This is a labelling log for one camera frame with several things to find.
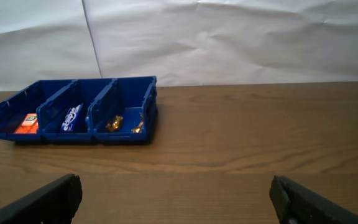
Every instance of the eclipse gum package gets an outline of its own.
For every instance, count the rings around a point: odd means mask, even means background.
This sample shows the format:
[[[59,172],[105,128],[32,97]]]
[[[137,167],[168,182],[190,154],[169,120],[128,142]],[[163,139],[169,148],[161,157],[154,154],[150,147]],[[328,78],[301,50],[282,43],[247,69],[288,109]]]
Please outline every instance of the eclipse gum package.
[[[38,130],[38,120],[37,114],[29,113],[24,118],[22,123],[15,130],[15,134],[37,134]]]

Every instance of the blue container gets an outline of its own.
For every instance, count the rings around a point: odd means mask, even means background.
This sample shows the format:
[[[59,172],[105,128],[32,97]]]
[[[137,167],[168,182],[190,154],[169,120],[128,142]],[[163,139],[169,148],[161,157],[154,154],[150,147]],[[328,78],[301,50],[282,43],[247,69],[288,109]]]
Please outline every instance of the blue container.
[[[131,142],[148,141],[157,113],[156,77],[102,78],[84,80],[40,80],[0,103],[0,139],[22,142]],[[84,104],[77,118],[81,128],[62,133],[67,111]],[[89,123],[85,123],[85,114]],[[37,113],[37,134],[14,134],[28,113]],[[115,115],[124,117],[114,133],[106,124]],[[132,133],[143,116],[141,133]]]

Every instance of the wooden table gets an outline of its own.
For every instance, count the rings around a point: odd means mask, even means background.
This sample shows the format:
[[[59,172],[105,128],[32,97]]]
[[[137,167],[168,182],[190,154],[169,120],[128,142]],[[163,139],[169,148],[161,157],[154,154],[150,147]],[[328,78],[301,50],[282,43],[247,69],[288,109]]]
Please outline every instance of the wooden table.
[[[76,173],[73,223],[278,223],[285,174],[358,214],[358,82],[159,88],[157,104],[148,146],[0,140],[0,207]]]

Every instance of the gold wrapper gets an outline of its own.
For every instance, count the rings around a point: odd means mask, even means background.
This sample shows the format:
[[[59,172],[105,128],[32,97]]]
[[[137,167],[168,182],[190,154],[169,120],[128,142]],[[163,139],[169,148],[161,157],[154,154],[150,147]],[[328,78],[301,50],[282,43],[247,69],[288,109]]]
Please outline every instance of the gold wrapper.
[[[110,132],[118,131],[122,128],[122,121],[124,118],[122,116],[116,115],[116,118],[113,119],[112,123],[107,123],[106,129]]]
[[[132,128],[132,132],[133,133],[141,133],[142,127],[143,127],[143,115],[142,115],[142,113],[140,113],[140,123],[137,127]]]

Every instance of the white paper sheet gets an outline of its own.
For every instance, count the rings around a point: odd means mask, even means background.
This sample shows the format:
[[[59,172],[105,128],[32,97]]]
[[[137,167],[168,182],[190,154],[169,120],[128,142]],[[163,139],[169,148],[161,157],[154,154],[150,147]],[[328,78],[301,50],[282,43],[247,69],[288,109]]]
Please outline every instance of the white paper sheet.
[[[85,0],[103,77],[358,81],[358,0]]]
[[[0,91],[99,77],[81,1],[0,0]]]

